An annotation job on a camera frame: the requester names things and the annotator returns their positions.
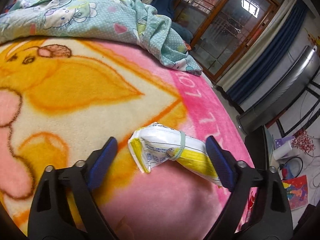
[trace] crumpled package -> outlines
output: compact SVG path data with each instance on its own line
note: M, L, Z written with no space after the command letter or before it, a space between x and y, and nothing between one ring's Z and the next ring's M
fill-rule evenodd
M130 153L141 172L177 161L193 173L222 186L207 155L205 143L157 122L136 130L128 140Z

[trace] green rubber band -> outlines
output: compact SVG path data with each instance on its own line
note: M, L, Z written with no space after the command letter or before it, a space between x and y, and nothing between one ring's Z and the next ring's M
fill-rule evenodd
M181 157L181 154L186 146L186 134L183 131L180 131L180 135L181 135L181 141L180 141L180 148L179 150L176 152L176 154L171 158L172 161L176 161L178 158Z

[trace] bed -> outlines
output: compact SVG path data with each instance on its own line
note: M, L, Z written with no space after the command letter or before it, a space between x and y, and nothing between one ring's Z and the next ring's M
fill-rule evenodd
M206 80L164 68L136 45L29 37L0 46L0 66L0 201L25 234L44 168L85 160L113 136L117 156L92 194L118 237L203 239L229 192L173 161L141 173L127 141L152 122L200 140L213 135L253 166ZM83 229L71 194L68 201Z

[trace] cartoon print blanket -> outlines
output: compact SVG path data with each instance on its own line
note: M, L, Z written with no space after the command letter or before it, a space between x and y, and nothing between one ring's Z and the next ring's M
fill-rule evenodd
M168 68L202 71L171 19L140 0L20 0L0 16L0 43L31 35L138 44Z
M93 196L119 238L203 239L228 190L174 161L141 173L127 141L153 122L200 140L214 135L222 148L252 166L207 82L161 67L138 46L43 37L0 46L0 201L26 234L44 168L85 160L114 136L117 156Z

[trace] wall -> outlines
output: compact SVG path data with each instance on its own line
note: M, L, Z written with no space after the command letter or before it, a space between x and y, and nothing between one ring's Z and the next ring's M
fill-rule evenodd
M306 45L313 46L308 40L308 33L314 37L320 36L320 28L316 26L315 18L311 11L308 11L297 37L288 49L284 57L265 79L265 81L240 105L245 111L258 101L268 90L282 77L282 75L290 68L294 60L297 59L300 52Z

